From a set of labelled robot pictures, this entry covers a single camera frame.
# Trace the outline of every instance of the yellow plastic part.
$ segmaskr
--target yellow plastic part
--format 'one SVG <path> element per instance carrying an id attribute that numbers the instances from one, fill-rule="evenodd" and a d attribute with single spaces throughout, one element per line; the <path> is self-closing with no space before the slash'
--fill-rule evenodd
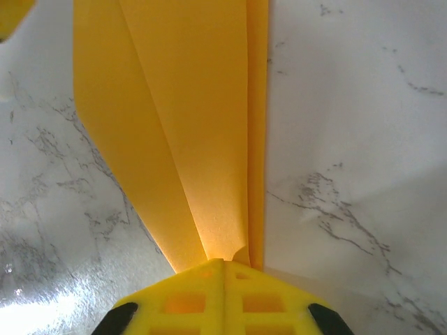
<path id="1" fill-rule="evenodd" d="M 34 0 L 0 0 L 0 42 L 11 35 L 34 5 Z"/>
<path id="2" fill-rule="evenodd" d="M 318 297 L 236 262 L 210 260 L 120 300 L 138 310 L 124 335 L 321 335 Z"/>

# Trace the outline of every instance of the white marble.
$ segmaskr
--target white marble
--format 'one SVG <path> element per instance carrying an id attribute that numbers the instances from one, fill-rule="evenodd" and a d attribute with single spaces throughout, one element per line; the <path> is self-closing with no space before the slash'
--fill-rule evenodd
<path id="1" fill-rule="evenodd" d="M 356 334 L 447 334 L 444 0 L 271 12 L 267 271 L 328 299 Z M 10 334 L 90 334 L 173 273 L 76 117 L 71 15 L 71 0 L 40 0 L 0 45 Z"/>
<path id="2" fill-rule="evenodd" d="M 445 2 L 272 9 L 268 266 L 447 334 Z"/>

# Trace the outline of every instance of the yellow plastic object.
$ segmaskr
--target yellow plastic object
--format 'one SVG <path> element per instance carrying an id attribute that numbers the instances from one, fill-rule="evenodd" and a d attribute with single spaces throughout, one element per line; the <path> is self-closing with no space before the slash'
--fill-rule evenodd
<path id="1" fill-rule="evenodd" d="M 11 35 L 34 5 L 34 0 L 0 0 L 0 42 Z"/>
<path id="2" fill-rule="evenodd" d="M 327 306 L 260 271 L 223 260 L 161 281 L 115 308 L 129 303 L 138 308 L 123 335 L 321 335 L 308 306 Z"/>
<path id="3" fill-rule="evenodd" d="M 74 9 L 78 114 L 174 270 L 261 269 L 268 2 Z"/>

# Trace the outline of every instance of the marble surface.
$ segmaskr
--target marble surface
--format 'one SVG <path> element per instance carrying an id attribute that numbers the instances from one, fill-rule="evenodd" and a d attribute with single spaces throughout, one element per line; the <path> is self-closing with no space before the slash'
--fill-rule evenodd
<path id="1" fill-rule="evenodd" d="M 71 11 L 40 0 L 0 45 L 9 334 L 90 334 L 173 273 L 76 117 Z M 330 300 L 357 334 L 447 334 L 447 5 L 271 12 L 267 271 Z"/>

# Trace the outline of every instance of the yellow paper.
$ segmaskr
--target yellow paper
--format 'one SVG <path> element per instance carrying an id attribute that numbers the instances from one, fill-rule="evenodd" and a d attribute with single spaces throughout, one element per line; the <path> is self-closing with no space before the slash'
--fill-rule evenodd
<path id="1" fill-rule="evenodd" d="M 247 3 L 120 3 L 207 257 L 249 264 Z"/>
<path id="2" fill-rule="evenodd" d="M 267 91 L 268 0 L 247 0 L 248 206 L 251 266 L 263 269 L 265 97 Z"/>
<path id="3" fill-rule="evenodd" d="M 0 0 L 0 43 L 7 39 L 34 5 L 34 0 Z"/>
<path id="4" fill-rule="evenodd" d="M 174 270 L 206 261 L 118 0 L 74 1 L 73 63 L 78 114 Z"/>
<path id="5" fill-rule="evenodd" d="M 268 0 L 79 0 L 78 114 L 175 271 L 263 266 Z"/>

